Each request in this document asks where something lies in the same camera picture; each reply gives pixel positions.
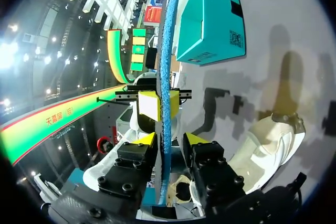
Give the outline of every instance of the banner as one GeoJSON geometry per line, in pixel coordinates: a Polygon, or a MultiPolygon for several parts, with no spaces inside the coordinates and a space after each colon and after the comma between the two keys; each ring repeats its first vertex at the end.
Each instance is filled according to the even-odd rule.
{"type": "Polygon", "coordinates": [[[157,6],[147,6],[146,13],[144,17],[144,22],[149,23],[160,23],[162,7],[157,6]]]}

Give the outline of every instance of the cable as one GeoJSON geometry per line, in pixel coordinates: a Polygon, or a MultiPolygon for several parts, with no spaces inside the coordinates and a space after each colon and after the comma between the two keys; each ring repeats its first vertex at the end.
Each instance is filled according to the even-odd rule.
{"type": "Polygon", "coordinates": [[[197,217],[197,216],[194,215],[194,213],[192,212],[192,210],[196,209],[197,207],[194,207],[193,209],[190,210],[190,209],[187,209],[185,206],[180,205],[179,203],[175,203],[175,204],[177,204],[177,205],[183,207],[184,209],[188,210],[193,216],[197,217]]]}

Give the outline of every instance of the cardboard box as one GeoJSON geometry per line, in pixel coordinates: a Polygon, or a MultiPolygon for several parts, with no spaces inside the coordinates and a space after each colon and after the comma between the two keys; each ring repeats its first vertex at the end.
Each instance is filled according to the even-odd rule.
{"type": "Polygon", "coordinates": [[[177,60],[203,65],[246,53],[239,0],[188,0],[181,17],[177,60]]]}

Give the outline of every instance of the yellow pad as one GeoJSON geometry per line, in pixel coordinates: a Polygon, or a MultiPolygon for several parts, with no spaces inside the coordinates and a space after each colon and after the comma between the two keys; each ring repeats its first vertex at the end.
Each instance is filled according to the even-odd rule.
{"type": "Polygon", "coordinates": [[[145,37],[133,37],[133,45],[145,45],[145,37]]]}
{"type": "Polygon", "coordinates": [[[139,140],[133,141],[131,144],[147,144],[150,147],[152,147],[153,143],[154,143],[154,139],[155,139],[156,133],[153,132],[151,134],[149,134],[148,136],[145,136],[139,140]]]}
{"type": "Polygon", "coordinates": [[[204,140],[203,138],[200,138],[199,136],[195,136],[189,132],[186,132],[185,134],[187,134],[190,145],[198,144],[198,143],[202,143],[202,144],[210,143],[209,141],[204,140]]]}
{"type": "MultiPolygon", "coordinates": [[[[139,91],[138,96],[139,114],[149,118],[161,121],[160,99],[155,91],[139,91]]],[[[180,92],[177,90],[170,91],[171,118],[178,114],[180,107],[180,92]]]]}
{"type": "Polygon", "coordinates": [[[143,55],[132,54],[132,62],[140,62],[143,63],[143,55]]]}

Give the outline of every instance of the white surface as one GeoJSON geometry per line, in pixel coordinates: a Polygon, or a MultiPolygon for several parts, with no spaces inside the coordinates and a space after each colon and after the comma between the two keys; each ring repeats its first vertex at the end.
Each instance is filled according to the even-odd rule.
{"type": "Polygon", "coordinates": [[[336,139],[325,136],[321,128],[329,103],[336,98],[335,37],[319,0],[240,1],[247,55],[202,67],[183,64],[183,88],[192,89],[193,98],[183,105],[182,132],[193,132],[202,126],[206,88],[231,92],[214,99],[214,124],[209,132],[199,135],[217,140],[227,159],[237,151],[244,133],[261,114],[274,109],[296,111],[306,127],[305,140],[266,189],[286,185],[303,172],[308,176],[302,187],[306,200],[336,150],[336,139]],[[232,113],[233,95],[243,97],[238,115],[232,113]]]}

